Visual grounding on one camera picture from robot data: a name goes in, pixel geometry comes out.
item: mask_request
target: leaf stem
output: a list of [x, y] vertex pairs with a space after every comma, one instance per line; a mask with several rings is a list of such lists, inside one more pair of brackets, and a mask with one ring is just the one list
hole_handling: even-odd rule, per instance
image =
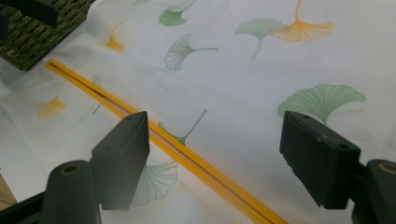
[[96, 111], [99, 109], [99, 107], [100, 107], [101, 105], [102, 105], [102, 104], [99, 104], [99, 106], [96, 107], [96, 109], [92, 112], [93, 115], [96, 113]]
[[184, 8], [183, 11], [187, 10], [187, 8], [189, 8], [190, 6], [192, 6], [192, 4], [194, 4], [195, 1], [196, 1], [196, 0], [193, 0], [193, 1], [191, 2], [191, 4], [189, 4], [186, 8]]
[[[211, 48], [209, 48], [209, 49], [211, 49]], [[201, 49], [195, 49], [195, 50], [201, 50]], [[213, 50], [219, 50], [219, 49], [213, 49]]]
[[259, 39], [259, 41], [260, 41], [259, 46], [257, 47], [256, 51], [254, 52], [253, 57], [251, 57], [251, 60], [256, 58], [257, 54], [259, 53], [260, 48], [262, 47], [262, 40]]
[[62, 82], [61, 86], [59, 87], [58, 91], [56, 92], [55, 98], [58, 97], [59, 91], [61, 90], [61, 87], [64, 85], [64, 83], [65, 83], [66, 81], [67, 81], [67, 80], [64, 80], [64, 81]]
[[186, 136], [183, 137], [184, 139], [186, 139], [192, 133], [194, 128], [198, 125], [199, 121], [204, 117], [205, 113], [206, 113], [206, 109], [204, 110], [204, 112], [202, 112], [201, 116], [198, 118], [198, 120], [195, 122], [194, 126], [192, 126], [192, 128], [189, 130]]
[[298, 11], [300, 10], [300, 5], [301, 5], [302, 2], [303, 2], [303, 0], [298, 0], [297, 7], [296, 7], [296, 10], [294, 12], [296, 20], [298, 20]]

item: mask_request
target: white fabric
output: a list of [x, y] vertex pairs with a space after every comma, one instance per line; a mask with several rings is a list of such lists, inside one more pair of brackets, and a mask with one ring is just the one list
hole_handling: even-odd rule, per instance
[[[299, 20], [322, 24], [321, 31], [327, 24], [327, 33], [312, 41], [291, 42], [262, 27], [250, 27], [268, 33], [256, 32], [261, 40], [241, 31], [243, 24], [255, 20], [290, 25], [297, 6]], [[337, 106], [323, 121], [361, 148], [362, 163], [377, 158], [396, 161], [395, 8], [396, 3], [387, 0], [102, 0], [90, 9], [86, 34], [53, 57], [88, 80], [101, 78], [102, 88], [147, 110], [151, 120], [174, 135], [187, 134], [205, 111], [186, 145], [287, 221], [350, 223], [352, 202], [344, 211], [318, 208], [280, 155], [278, 110], [298, 91], [346, 87], [354, 91], [355, 100]], [[165, 26], [161, 15], [166, 9], [185, 9], [184, 22]], [[114, 38], [124, 45], [122, 52], [98, 45], [108, 41], [116, 26]], [[167, 54], [183, 37], [191, 49], [202, 50], [190, 52], [176, 67]], [[55, 88], [60, 82], [58, 78], [45, 83]], [[70, 84], [65, 88], [77, 91]], [[22, 123], [29, 117], [21, 107], [33, 108], [44, 100], [33, 96], [31, 91], [38, 89], [45, 87], [15, 93], [3, 104], [21, 130], [40, 128], [33, 115], [30, 123]], [[72, 99], [67, 98], [72, 93], [64, 92], [65, 102]], [[10, 100], [17, 94], [30, 97], [19, 103]], [[80, 117], [95, 108], [86, 103], [88, 98], [73, 98], [78, 108], [74, 113]], [[49, 122], [75, 127], [76, 122], [62, 120], [66, 113]], [[21, 132], [29, 138], [31, 131]], [[34, 143], [37, 148], [40, 141]], [[81, 146], [92, 144], [86, 142]], [[60, 158], [62, 151], [57, 152]]]

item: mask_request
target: round hole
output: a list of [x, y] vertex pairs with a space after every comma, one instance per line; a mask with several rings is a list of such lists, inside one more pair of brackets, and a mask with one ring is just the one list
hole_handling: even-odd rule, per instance
[[78, 172], [78, 170], [79, 170], [79, 165], [76, 164], [67, 165], [61, 170], [61, 175], [73, 175], [76, 172]]
[[340, 144], [340, 145], [338, 145], [340, 148], [343, 148], [343, 149], [347, 149], [347, 148], [349, 148], [347, 145], [344, 145], [344, 144]]
[[390, 174], [396, 175], [396, 165], [392, 163], [381, 163], [379, 167]]

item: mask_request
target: green ginkgo leaf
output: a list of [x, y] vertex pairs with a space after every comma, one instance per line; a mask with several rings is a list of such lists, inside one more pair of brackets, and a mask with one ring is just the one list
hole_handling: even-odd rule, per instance
[[180, 4], [168, 7], [160, 16], [160, 23], [165, 26], [181, 25], [187, 20], [181, 17], [181, 14], [189, 8], [195, 0], [184, 0]]
[[149, 2], [150, 0], [134, 0], [133, 2], [132, 2], [132, 5], [134, 5], [134, 6], [139, 6], [139, 5], [142, 5], [142, 4], [146, 4], [147, 2]]
[[362, 93], [351, 87], [321, 84], [295, 92], [280, 105], [278, 113], [282, 117], [287, 110], [306, 113], [318, 117], [324, 124], [327, 124], [327, 118], [336, 108], [347, 103], [365, 100]]
[[201, 49], [193, 49], [190, 47], [189, 38], [191, 34], [183, 35], [172, 47], [168, 50], [168, 53], [165, 56], [166, 67], [173, 69], [175, 71], [179, 71], [181, 69], [181, 65], [183, 61], [196, 50]]
[[[102, 80], [101, 80], [99, 77], [97, 77], [97, 76], [93, 76], [93, 77], [92, 77], [92, 83], [95, 84], [95, 85], [98, 86], [98, 87], [102, 87]], [[100, 107], [101, 105], [102, 105], [102, 104], [99, 104], [99, 106], [97, 106], [96, 109], [93, 110], [93, 112], [92, 112], [93, 115], [96, 113], [96, 111], [99, 109], [99, 107]]]
[[256, 49], [252, 59], [254, 59], [262, 47], [262, 39], [270, 34], [270, 29], [272, 28], [281, 28], [286, 27], [286, 24], [283, 24], [280, 21], [275, 21], [272, 19], [255, 19], [252, 21], [247, 21], [239, 25], [238, 29], [236, 29], [236, 35], [253, 35], [259, 39], [259, 46]]
[[195, 122], [195, 124], [194, 124], [194, 125], [192, 126], [192, 128], [189, 130], [189, 132], [188, 132], [186, 135], [182, 136], [182, 137], [175, 136], [175, 135], [169, 133], [169, 132], [165, 129], [165, 127], [163, 126], [163, 123], [162, 123], [162, 122], [158, 123], [158, 127], [160, 127], [160, 128], [163, 129], [166, 133], [168, 133], [168, 134], [171, 135], [173, 138], [175, 138], [179, 143], [181, 143], [181, 144], [183, 144], [184, 146], [186, 146], [186, 139], [187, 139], [187, 137], [192, 133], [192, 131], [193, 131], [193, 130], [195, 129], [195, 127], [198, 125], [199, 121], [201, 121], [201, 119], [204, 117], [204, 114], [205, 114], [205, 113], [206, 113], [206, 109], [204, 109], [204, 111], [202, 112], [201, 116], [198, 118], [198, 120]]
[[98, 87], [102, 86], [102, 80], [99, 77], [97, 77], [97, 76], [93, 76], [92, 77], [92, 83], [95, 84]]
[[181, 25], [186, 22], [185, 19], [181, 18], [181, 13], [183, 13], [183, 11], [172, 12], [169, 9], [166, 9], [160, 16], [160, 23], [165, 26]]
[[170, 160], [160, 165], [146, 166], [137, 184], [133, 204], [144, 205], [161, 199], [176, 181], [176, 161]]

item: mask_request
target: fabric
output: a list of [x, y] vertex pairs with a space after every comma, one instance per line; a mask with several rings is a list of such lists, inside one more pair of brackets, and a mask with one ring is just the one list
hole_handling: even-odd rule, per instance
[[[351, 223], [353, 203], [319, 208], [280, 155], [282, 116], [293, 110], [320, 120], [361, 148], [363, 164], [395, 161], [395, 4], [96, 1], [86, 34], [51, 57], [147, 110], [288, 222]], [[61, 83], [51, 84], [52, 97]], [[61, 93], [59, 107], [68, 101]], [[21, 105], [34, 107], [42, 98], [35, 97]], [[26, 109], [9, 99], [2, 106], [16, 126], [36, 125], [18, 121]], [[83, 116], [83, 99], [48, 121], [72, 108]]]
[[[120, 121], [64, 78], [39, 70], [27, 74], [24, 88], [1, 102], [2, 175], [18, 202], [45, 190], [59, 164], [89, 160], [91, 150]], [[131, 209], [101, 214], [104, 223], [250, 222], [153, 144]]]

